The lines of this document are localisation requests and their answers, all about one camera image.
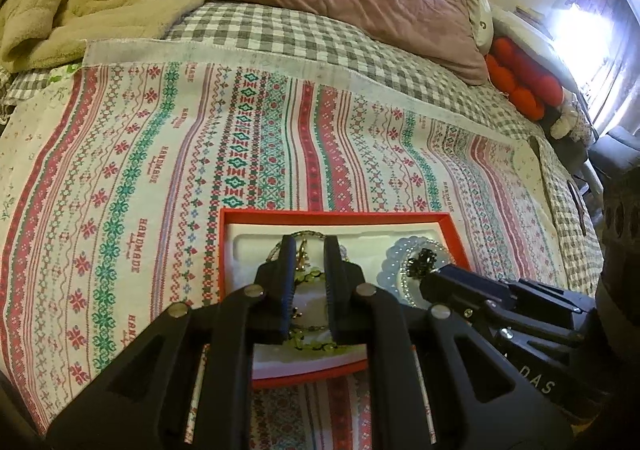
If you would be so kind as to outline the gold earring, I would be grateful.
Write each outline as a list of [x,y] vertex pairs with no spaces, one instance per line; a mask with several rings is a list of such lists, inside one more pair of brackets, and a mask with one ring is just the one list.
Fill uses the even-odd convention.
[[296,270],[297,271],[306,271],[310,267],[307,245],[308,245],[308,240],[306,238],[300,241],[299,248],[296,252]]

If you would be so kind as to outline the red jewelry box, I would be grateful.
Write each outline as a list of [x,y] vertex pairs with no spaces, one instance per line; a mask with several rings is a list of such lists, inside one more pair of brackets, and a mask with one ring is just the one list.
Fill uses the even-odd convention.
[[[424,239],[434,242],[440,263],[470,267],[469,259],[447,213],[354,213],[231,210],[219,220],[220,294],[225,296],[254,282],[256,271],[284,235],[302,233],[312,267],[322,266],[322,235],[337,236],[347,258],[362,268],[364,279],[390,291],[402,303],[425,308],[418,286],[399,268]],[[366,348],[297,349],[291,342],[257,346],[253,383],[275,388],[337,378],[367,368]]]

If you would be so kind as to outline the black hair claw clip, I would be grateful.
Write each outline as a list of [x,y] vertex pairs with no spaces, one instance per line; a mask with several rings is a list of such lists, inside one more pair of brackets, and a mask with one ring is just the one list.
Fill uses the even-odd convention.
[[408,259],[407,276],[414,280],[421,280],[431,274],[437,262],[438,255],[434,250],[421,249]]

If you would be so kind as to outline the red white plush toy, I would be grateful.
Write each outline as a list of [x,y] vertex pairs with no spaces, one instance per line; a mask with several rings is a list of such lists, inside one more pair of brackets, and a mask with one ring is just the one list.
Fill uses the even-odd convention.
[[564,91],[557,77],[531,59],[511,39],[500,36],[485,56],[491,83],[528,120],[538,122],[547,108],[559,108]]

